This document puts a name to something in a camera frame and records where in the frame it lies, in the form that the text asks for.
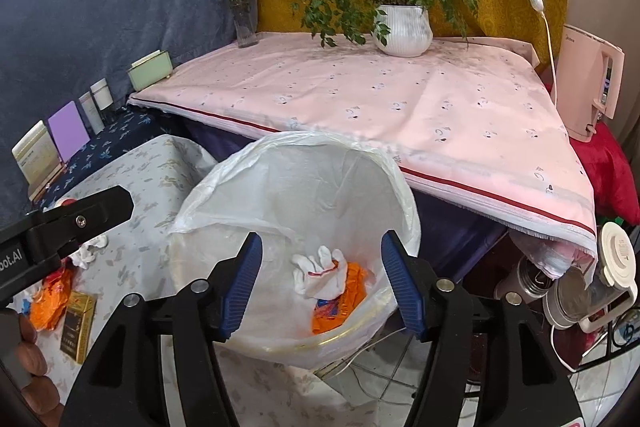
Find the person's left hand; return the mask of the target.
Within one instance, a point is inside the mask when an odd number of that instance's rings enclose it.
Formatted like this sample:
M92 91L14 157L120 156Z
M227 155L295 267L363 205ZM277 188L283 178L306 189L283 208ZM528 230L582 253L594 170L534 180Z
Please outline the person's left hand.
M64 412L58 388L47 377L48 366L36 345L37 332L25 315L20 314L21 341L15 350L17 360L30 376L30 383L22 389L22 396L45 426L58 427Z

